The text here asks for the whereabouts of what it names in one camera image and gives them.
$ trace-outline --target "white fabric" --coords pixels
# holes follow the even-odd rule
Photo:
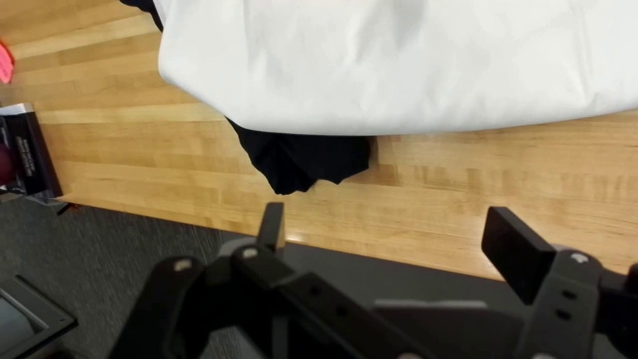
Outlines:
[[[477,130],[638,107],[636,0],[155,0],[163,78],[240,126]]]

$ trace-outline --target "pink object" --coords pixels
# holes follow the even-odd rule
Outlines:
[[[13,77],[13,59],[9,51],[0,43],[0,81],[5,84],[11,82]]]

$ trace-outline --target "black cloth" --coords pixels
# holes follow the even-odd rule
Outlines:
[[[150,13],[163,31],[153,0],[120,1]],[[368,167],[370,144],[365,137],[274,134],[248,130],[226,119],[276,194],[305,192],[317,180],[339,184]]]

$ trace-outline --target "black box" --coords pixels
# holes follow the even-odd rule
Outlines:
[[[0,131],[0,141],[9,148],[17,167],[15,181],[1,186],[0,194],[61,196],[62,188],[31,104],[0,107]]]

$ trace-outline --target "wooden table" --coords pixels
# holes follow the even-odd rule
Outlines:
[[[160,79],[150,16],[113,0],[0,9],[17,63],[0,102],[34,103],[64,201],[247,234],[284,201],[290,241],[495,278],[479,242],[499,205],[614,270],[638,261],[638,111],[379,137],[370,170],[280,197],[221,115]]]

